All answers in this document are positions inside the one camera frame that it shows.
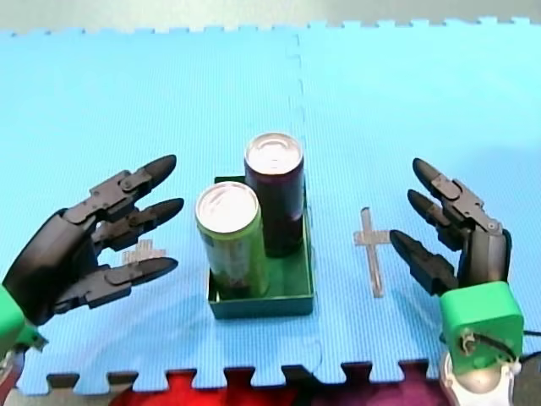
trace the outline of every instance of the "cross-shaped object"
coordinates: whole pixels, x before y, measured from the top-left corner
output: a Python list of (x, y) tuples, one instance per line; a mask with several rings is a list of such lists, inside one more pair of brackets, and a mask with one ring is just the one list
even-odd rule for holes
[(162, 258), (163, 256), (166, 256), (165, 250), (154, 250), (153, 244), (154, 243), (151, 239), (141, 239), (137, 245), (135, 245), (135, 250), (124, 251), (122, 253), (123, 265), (127, 265), (132, 262), (149, 260), (150, 258)]
[(370, 208), (364, 207), (361, 210), (361, 225), (362, 231), (357, 231), (353, 235), (355, 245), (364, 245), (366, 247), (366, 255), (369, 258), (370, 280), (372, 282), (372, 292), (375, 298), (383, 297), (383, 286), (381, 284), (380, 262), (378, 261), (378, 252), (376, 245), (389, 244), (388, 230), (373, 230), (372, 217), (370, 216)]

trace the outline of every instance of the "gray floor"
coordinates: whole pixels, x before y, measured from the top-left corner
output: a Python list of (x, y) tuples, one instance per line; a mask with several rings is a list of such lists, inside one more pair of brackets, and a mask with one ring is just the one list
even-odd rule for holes
[[(406, 23), (411, 19), (440, 22), (446, 18), (475, 20), (496, 16), (501, 20), (528, 17), (541, 22), (539, 0), (0, 0), (0, 30), (25, 33), (42, 28), (69, 27), (89, 31), (116, 28), (173, 27), (201, 30), (207, 25), (269, 27), (306, 25), (325, 20), (373, 24), (380, 19)], [(69, 391), (55, 391), (44, 398), (24, 398), (13, 392), (8, 406), (106, 406), (111, 397), (77, 398)]]

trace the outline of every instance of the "blue foam mat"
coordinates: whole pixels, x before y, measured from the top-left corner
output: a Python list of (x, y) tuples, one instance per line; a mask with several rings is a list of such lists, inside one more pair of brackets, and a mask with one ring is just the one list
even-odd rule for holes
[[(167, 388), (168, 370), (182, 369), (197, 370), (195, 386), (218, 387), (223, 369), (235, 366), (253, 366), (257, 386), (283, 383), (283, 365), (339, 382), (341, 363), (367, 361), (372, 381), (392, 381), (402, 378), (398, 362), (412, 359), (428, 359), (435, 376), (437, 302), (390, 246), (379, 247), (385, 297), (373, 299), (364, 250), (352, 242), (359, 211), (370, 206), (375, 227), (400, 228), (456, 261), (408, 207), (406, 190), (419, 189), (415, 156), (463, 180), (512, 231), (511, 286), (528, 328), (541, 330), (541, 221), (530, 215), (541, 197), (540, 39), (525, 20), (0, 35), (0, 89), (8, 95), (0, 99), (0, 170), (13, 179), (3, 188), (0, 225), (9, 233), (0, 269), (52, 211), (120, 169), (176, 153), (176, 172), (140, 206), (187, 201), (150, 234), (178, 269), (127, 299), (54, 318), (41, 329), (51, 343), (29, 353), (21, 390), (46, 393), (47, 375), (76, 373), (76, 392), (102, 393), (107, 373), (134, 371), (135, 390), (155, 391)], [(194, 200), (214, 176), (241, 173), (245, 143), (268, 130), (305, 145), (315, 310), (215, 321)], [(540, 346), (526, 341), (528, 352)]]

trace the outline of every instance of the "robotic hand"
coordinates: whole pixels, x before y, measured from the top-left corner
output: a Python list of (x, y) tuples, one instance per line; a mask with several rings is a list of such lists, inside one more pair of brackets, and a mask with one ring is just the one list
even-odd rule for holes
[(176, 162), (175, 156), (164, 156), (98, 184), (88, 199), (49, 217), (20, 252), (0, 287), (0, 405), (19, 378), (26, 349), (46, 343), (35, 326), (82, 305), (95, 308), (121, 299), (132, 286), (177, 267), (172, 258), (116, 268), (97, 261), (104, 249), (128, 248), (182, 210), (183, 199), (143, 211), (135, 207), (171, 174)]
[[(413, 171), (441, 202), (440, 207), (419, 192), (409, 190), (407, 197), (413, 209), (435, 227), (441, 243), (450, 250), (462, 250), (455, 275), (453, 265), (443, 256), (432, 254), (401, 231), (392, 230), (390, 235), (411, 275), (430, 295), (441, 297), (449, 346), (440, 365), (442, 388), (454, 406), (509, 406), (523, 328), (522, 314), (506, 284), (511, 235), (486, 215), (483, 201), (459, 180), (449, 180), (418, 158), (413, 160)], [(511, 321), (507, 325), (510, 331), (500, 334), (505, 328), (498, 330), (495, 324), (504, 319)], [(515, 352), (509, 343), (514, 343)], [(506, 362), (501, 362), (502, 354), (508, 355)]]

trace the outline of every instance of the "dark purple can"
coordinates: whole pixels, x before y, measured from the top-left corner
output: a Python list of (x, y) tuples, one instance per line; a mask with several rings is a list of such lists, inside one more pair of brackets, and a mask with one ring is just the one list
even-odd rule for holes
[(303, 243), (304, 155), (285, 134), (263, 134), (244, 153), (244, 182), (257, 195), (263, 220), (265, 252), (283, 257)]

